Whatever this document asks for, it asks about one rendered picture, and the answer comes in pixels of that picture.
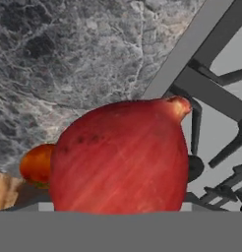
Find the red onion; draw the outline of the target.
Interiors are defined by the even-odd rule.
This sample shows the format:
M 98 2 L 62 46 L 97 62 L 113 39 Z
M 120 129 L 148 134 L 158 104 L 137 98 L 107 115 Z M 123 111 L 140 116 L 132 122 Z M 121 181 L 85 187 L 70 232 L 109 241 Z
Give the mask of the red onion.
M 178 212 L 189 159 L 181 122 L 187 98 L 122 101 L 92 110 L 59 137 L 50 197 L 59 212 Z

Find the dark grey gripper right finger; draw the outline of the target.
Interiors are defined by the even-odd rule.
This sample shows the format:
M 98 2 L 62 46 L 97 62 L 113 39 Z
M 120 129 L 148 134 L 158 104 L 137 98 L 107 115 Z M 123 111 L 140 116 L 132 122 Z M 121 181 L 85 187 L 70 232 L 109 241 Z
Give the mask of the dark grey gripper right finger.
M 208 211 L 218 211 L 224 212 L 224 208 L 216 207 L 215 205 L 211 205 L 209 203 L 204 203 L 200 198 L 198 198 L 194 193 L 188 192 L 184 199 L 185 203 L 190 203 L 192 207 L 200 207 Z

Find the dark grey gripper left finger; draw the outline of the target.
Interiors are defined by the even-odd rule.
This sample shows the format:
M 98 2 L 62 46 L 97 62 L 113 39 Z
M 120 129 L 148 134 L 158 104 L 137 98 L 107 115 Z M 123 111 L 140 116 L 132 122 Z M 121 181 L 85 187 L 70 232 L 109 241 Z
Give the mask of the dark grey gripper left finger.
M 50 195 L 47 189 L 38 189 L 32 185 L 24 184 L 18 189 L 19 196 L 13 207 L 5 209 L 5 212 L 20 210 L 40 202 L 50 202 Z

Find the red orange tomato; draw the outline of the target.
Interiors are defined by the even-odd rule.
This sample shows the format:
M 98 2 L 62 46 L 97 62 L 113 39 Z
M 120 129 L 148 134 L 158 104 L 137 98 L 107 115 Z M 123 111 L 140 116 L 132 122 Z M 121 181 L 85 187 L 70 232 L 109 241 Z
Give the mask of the red orange tomato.
M 42 144 L 24 154 L 19 171 L 26 182 L 36 188 L 49 188 L 50 159 L 54 147 L 54 144 Z

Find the tan lumpy food item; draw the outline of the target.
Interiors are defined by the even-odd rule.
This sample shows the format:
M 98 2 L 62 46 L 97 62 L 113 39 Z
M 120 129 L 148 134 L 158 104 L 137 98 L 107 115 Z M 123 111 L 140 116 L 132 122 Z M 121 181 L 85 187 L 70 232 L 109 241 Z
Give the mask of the tan lumpy food item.
M 0 172 L 0 211 L 13 207 L 19 197 L 20 187 L 25 183 L 21 178 Z

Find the grey hob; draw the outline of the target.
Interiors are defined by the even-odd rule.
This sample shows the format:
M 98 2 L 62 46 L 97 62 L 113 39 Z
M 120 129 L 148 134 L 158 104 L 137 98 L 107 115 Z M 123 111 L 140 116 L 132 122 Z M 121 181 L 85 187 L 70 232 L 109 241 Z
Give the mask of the grey hob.
M 242 80 L 242 69 L 216 75 L 211 64 L 219 52 L 242 27 L 242 0 L 206 0 L 193 21 L 153 76 L 143 94 L 144 99 L 173 95 L 167 89 L 189 66 L 225 89 Z M 195 181 L 204 171 L 199 161 L 191 164 L 190 180 Z

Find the black hob grate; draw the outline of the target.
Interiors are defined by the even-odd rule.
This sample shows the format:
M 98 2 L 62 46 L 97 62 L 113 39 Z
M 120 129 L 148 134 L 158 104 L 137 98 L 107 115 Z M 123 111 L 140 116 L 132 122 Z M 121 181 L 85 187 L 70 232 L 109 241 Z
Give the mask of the black hob grate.
M 238 125 L 238 133 L 236 137 L 209 162 L 209 166 L 215 168 L 242 147 L 241 99 L 229 93 L 223 87 L 189 66 L 185 67 L 167 90 L 174 95 L 182 95 L 186 97 L 193 105 L 191 164 L 195 164 L 199 161 L 197 151 L 200 138 L 202 108 L 196 99 L 236 121 Z M 197 198 L 191 193 L 188 194 L 188 198 L 194 204 L 208 210 L 223 211 L 222 206 L 226 203 L 236 203 L 239 199 L 242 199 L 242 188 L 236 191 L 232 190 L 232 187 L 241 181 L 242 164 L 234 166 L 233 174 L 214 188 L 206 187 L 206 194 L 202 198 Z

